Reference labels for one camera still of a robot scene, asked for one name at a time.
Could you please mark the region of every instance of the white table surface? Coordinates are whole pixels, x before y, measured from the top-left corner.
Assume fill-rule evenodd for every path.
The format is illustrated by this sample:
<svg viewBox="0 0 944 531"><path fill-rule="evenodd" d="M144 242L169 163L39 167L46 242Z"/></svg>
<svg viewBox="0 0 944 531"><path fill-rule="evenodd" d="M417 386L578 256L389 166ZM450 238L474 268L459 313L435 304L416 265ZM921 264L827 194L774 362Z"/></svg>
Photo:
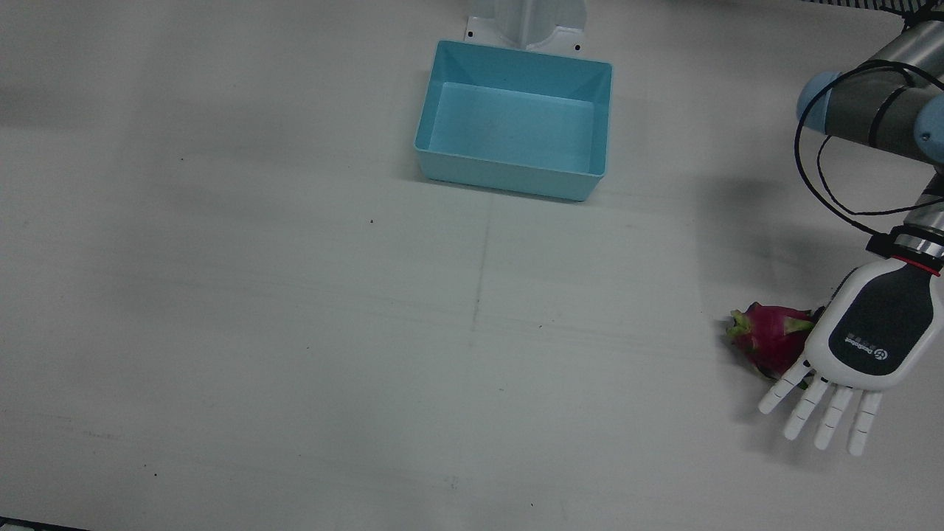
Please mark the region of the white table surface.
<svg viewBox="0 0 944 531"><path fill-rule="evenodd" d="M866 455L781 436L722 334L872 260L792 160L894 16L589 4L584 203L425 180L465 2L0 4L0 514L134 529L939 529L941 342ZM812 149L816 134L805 144ZM857 207L925 165L836 142ZM876 221L887 229L892 216Z"/></svg>

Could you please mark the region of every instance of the robotic hand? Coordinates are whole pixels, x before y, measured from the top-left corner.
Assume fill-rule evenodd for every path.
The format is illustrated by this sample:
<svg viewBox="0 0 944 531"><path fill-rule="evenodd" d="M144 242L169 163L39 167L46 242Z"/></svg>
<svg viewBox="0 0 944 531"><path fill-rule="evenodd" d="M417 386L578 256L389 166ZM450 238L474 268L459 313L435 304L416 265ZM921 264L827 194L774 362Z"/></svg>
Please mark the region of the robotic hand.
<svg viewBox="0 0 944 531"><path fill-rule="evenodd" d="M855 269L839 286L797 363L770 389L758 408L769 413L807 374L813 382L784 428L795 439L830 388L828 409L815 444L825 450L852 395L862 389L849 453L861 455L882 391L904 378L932 342L944 319L935 291L939 273L906 259L888 258Z"/></svg>

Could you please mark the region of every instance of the dragon fruit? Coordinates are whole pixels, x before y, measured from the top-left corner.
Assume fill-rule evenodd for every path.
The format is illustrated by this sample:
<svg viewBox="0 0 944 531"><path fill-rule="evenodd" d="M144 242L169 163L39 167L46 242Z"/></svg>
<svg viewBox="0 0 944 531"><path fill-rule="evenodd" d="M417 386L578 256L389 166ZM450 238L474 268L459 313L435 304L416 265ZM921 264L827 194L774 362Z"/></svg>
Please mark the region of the dragon fruit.
<svg viewBox="0 0 944 531"><path fill-rule="evenodd" d="M761 374L777 379L800 357L817 314L755 302L747 312L731 312L727 335Z"/></svg>

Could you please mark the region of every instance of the light blue tray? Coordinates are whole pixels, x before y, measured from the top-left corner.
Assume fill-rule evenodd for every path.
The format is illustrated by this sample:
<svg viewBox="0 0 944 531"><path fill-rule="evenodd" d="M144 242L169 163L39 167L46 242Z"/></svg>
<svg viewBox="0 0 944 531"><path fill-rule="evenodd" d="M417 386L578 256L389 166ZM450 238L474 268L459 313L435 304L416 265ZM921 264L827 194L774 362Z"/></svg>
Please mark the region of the light blue tray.
<svg viewBox="0 0 944 531"><path fill-rule="evenodd" d="M613 66L440 41L415 147L430 179L587 199L606 170Z"/></svg>

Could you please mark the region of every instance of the blue joint cap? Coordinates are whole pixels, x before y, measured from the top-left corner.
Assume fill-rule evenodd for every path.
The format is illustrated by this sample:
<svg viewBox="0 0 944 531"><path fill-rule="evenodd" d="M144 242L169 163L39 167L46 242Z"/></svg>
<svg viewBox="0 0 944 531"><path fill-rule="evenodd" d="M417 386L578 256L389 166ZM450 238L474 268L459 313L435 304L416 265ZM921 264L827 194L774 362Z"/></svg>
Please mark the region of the blue joint cap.
<svg viewBox="0 0 944 531"><path fill-rule="evenodd" d="M841 72L820 72L807 81L806 86L800 91L800 99L797 100L797 120L800 120L800 117L803 116L803 111L806 110L806 106L813 101L813 98L819 94L819 91L826 88L826 85L835 81L841 74ZM829 109L829 97L832 94L833 90L831 89L813 106L810 113L806 115L806 123L804 124L806 127L817 130L823 134L826 133L826 110Z"/></svg>
<svg viewBox="0 0 944 531"><path fill-rule="evenodd" d="M924 104L915 119L915 144L931 160L944 163L944 94Z"/></svg>

